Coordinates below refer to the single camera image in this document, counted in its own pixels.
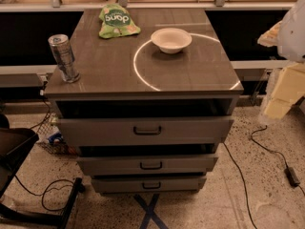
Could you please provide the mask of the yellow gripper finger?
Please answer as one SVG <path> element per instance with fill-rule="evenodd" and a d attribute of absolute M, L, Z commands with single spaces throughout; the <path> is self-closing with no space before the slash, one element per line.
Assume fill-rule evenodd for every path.
<path fill-rule="evenodd" d="M 270 119 L 281 119 L 304 95 L 305 64 L 294 63 L 279 72 L 263 114 Z"/>
<path fill-rule="evenodd" d="M 281 21 L 274 24 L 267 31 L 262 33 L 257 39 L 257 43 L 264 47 L 272 47 L 277 45 L 277 36 L 281 26 Z"/>

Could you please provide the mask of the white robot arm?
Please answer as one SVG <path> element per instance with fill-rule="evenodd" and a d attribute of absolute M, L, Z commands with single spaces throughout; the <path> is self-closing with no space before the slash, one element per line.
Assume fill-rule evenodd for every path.
<path fill-rule="evenodd" d="M 262 115 L 281 119 L 305 95 L 305 0 L 297 0 L 283 19 L 265 31 L 257 40 L 265 46 L 277 46 L 277 53 L 292 64 L 279 71 L 265 99 Z"/>

